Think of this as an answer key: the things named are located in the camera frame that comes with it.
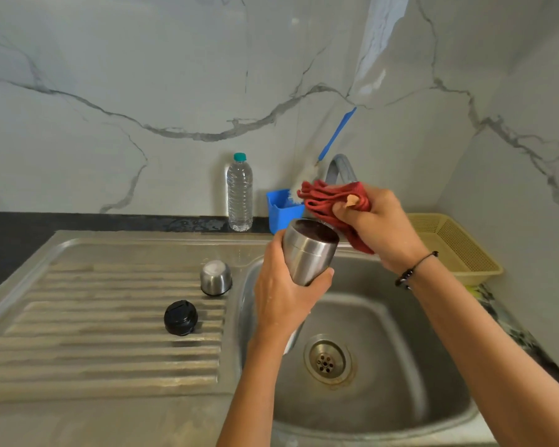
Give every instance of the faucet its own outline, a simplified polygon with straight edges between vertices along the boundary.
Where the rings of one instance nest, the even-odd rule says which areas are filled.
[[[350,165],[350,160],[344,154],[337,154],[331,159],[327,168],[325,182],[328,185],[335,185],[337,183],[337,176],[341,176],[344,183],[358,181],[352,165]]]

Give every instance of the towel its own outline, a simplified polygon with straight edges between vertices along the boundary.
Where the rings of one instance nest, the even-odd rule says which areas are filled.
[[[333,214],[336,202],[345,202],[353,210],[370,211],[371,202],[360,182],[353,182],[341,187],[329,187],[323,180],[314,183],[302,182],[298,190],[298,197],[304,199],[305,207],[316,217],[339,229],[348,239],[354,249],[366,254],[374,254],[358,236],[356,230],[349,224],[340,221]]]

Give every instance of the sink drain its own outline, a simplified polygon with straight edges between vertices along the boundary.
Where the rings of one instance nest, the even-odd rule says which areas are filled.
[[[305,347],[305,365],[319,381],[338,384],[350,373],[350,354],[336,341],[320,334],[311,337]]]

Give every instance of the granite countertop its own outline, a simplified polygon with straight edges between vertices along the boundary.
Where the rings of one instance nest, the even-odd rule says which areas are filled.
[[[56,231],[232,232],[224,216],[0,211],[0,284]],[[269,233],[268,218],[255,217],[249,232]]]

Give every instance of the bracelet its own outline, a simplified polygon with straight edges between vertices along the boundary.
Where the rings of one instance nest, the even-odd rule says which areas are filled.
[[[414,265],[412,268],[409,268],[406,271],[404,271],[402,275],[396,279],[395,286],[399,287],[400,285],[404,284],[404,282],[406,282],[408,279],[410,279],[410,277],[412,277],[412,275],[414,274],[414,270],[416,270],[416,267],[421,263],[423,263],[425,259],[428,259],[431,255],[434,255],[435,257],[439,257],[439,251],[433,251],[431,254],[426,255],[425,257],[420,259],[418,263]],[[406,286],[406,290],[410,290],[410,286],[408,284],[405,284],[405,286]]]

